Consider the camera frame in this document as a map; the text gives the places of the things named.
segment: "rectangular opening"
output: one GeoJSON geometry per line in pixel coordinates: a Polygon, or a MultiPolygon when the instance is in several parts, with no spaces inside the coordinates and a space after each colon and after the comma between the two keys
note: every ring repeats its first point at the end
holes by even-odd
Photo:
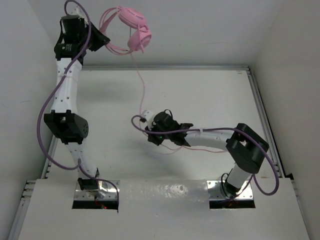
{"type": "Polygon", "coordinates": [[[209,196],[209,208],[210,209],[255,209],[254,195],[251,189],[251,185],[244,190],[247,185],[247,181],[243,184],[239,193],[240,196],[235,199],[229,199],[221,190],[220,180],[208,180],[208,196],[209,196]]]}
{"type": "Polygon", "coordinates": [[[118,201],[73,201],[72,209],[102,209],[102,210],[118,210],[118,201]]]}

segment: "pink headphones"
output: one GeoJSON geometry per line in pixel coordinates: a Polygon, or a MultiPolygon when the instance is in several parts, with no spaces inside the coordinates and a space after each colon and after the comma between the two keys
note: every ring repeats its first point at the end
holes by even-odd
{"type": "Polygon", "coordinates": [[[145,17],[134,8],[117,6],[106,10],[100,18],[100,32],[106,35],[107,27],[116,15],[118,15],[124,24],[130,27],[130,33],[131,28],[137,29],[137,31],[128,40],[127,45],[129,50],[113,45],[110,42],[106,45],[106,48],[116,55],[127,55],[139,50],[144,53],[145,47],[149,44],[152,34],[145,17]],[[116,12],[106,20],[107,15],[113,10],[116,10],[116,12]]]}

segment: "black clamp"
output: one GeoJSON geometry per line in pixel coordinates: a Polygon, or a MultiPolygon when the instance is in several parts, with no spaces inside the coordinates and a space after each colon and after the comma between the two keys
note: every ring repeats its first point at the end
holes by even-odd
{"type": "MultiPolygon", "coordinates": [[[[151,132],[170,132],[175,130],[187,130],[192,127],[193,124],[179,124],[173,119],[172,115],[167,114],[166,111],[162,111],[154,117],[152,126],[153,127],[151,132]]],[[[186,135],[186,132],[178,132],[172,134],[148,134],[148,142],[154,143],[155,145],[159,146],[164,140],[170,140],[178,146],[190,147],[190,145],[185,140],[186,135]]]]}
{"type": "MultiPolygon", "coordinates": [[[[55,58],[60,61],[61,58],[74,59],[81,48],[85,44],[88,37],[89,27],[85,23],[85,19],[78,15],[63,16],[60,20],[60,36],[54,46],[55,58]]],[[[90,51],[97,51],[102,46],[108,44],[110,39],[103,35],[91,23],[91,36],[88,43],[90,51]]],[[[78,58],[78,61],[83,64],[86,51],[78,58]]]]}
{"type": "MultiPolygon", "coordinates": [[[[239,123],[236,126],[236,129],[248,134],[265,152],[268,151],[269,144],[248,125],[239,123]]],[[[259,172],[265,156],[253,142],[238,132],[234,132],[232,137],[226,142],[226,149],[229,151],[239,168],[250,174],[257,174],[259,172]]]]}
{"type": "Polygon", "coordinates": [[[75,113],[67,110],[65,113],[51,113],[44,114],[44,122],[58,139],[64,144],[78,143],[88,136],[89,125],[88,121],[75,113]]]}

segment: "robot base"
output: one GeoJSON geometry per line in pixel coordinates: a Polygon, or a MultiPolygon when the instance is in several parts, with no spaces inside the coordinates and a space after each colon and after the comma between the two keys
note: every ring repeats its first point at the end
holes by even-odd
{"type": "MultiPolygon", "coordinates": [[[[120,191],[120,181],[111,180],[120,191]]],[[[220,180],[207,180],[209,208],[210,209],[252,209],[255,208],[254,195],[251,185],[243,191],[247,181],[243,184],[240,193],[235,199],[229,199],[222,191],[220,180]]],[[[76,184],[73,209],[104,209],[117,210],[118,199],[116,189],[106,182],[99,181],[98,189],[81,190],[79,183],[76,184]]]]}
{"type": "MultiPolygon", "coordinates": [[[[110,180],[120,191],[120,181],[110,180]]],[[[98,181],[98,189],[81,190],[77,182],[73,197],[73,209],[118,210],[116,189],[109,183],[98,181]]]]}

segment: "robotic arm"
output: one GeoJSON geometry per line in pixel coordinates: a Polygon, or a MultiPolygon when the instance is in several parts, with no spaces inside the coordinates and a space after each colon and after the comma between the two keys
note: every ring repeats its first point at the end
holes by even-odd
{"type": "MultiPolygon", "coordinates": [[[[54,47],[57,65],[57,85],[64,76],[64,72],[71,61],[79,54],[89,33],[89,27],[83,17],[78,15],[63,16],[60,20],[60,37],[54,47]]],[[[91,24],[91,34],[88,49],[97,51],[110,42],[99,30],[91,24]]],[[[90,176],[97,177],[98,169],[91,162],[86,137],[89,124],[86,119],[78,115],[77,88],[86,51],[71,65],[65,74],[65,79],[55,93],[51,112],[44,114],[44,122],[52,133],[70,151],[75,165],[81,162],[81,168],[90,176]]],[[[98,188],[95,180],[89,179],[78,169],[78,182],[81,189],[92,190],[98,188]]]]}
{"type": "MultiPolygon", "coordinates": [[[[172,114],[168,114],[166,111],[154,114],[146,110],[142,113],[142,117],[144,117],[142,121],[147,123],[145,130],[150,132],[196,129],[192,123],[178,123],[173,119],[172,114]]],[[[249,126],[239,123],[236,129],[248,134],[265,151],[268,151],[268,143],[249,126]]],[[[148,141],[157,146],[162,144],[164,140],[170,140],[178,146],[203,146],[228,151],[235,161],[235,166],[230,171],[223,188],[232,196],[237,195],[251,174],[259,172],[265,158],[257,146],[237,132],[229,134],[224,131],[191,131],[172,134],[148,134],[148,141]]]]}

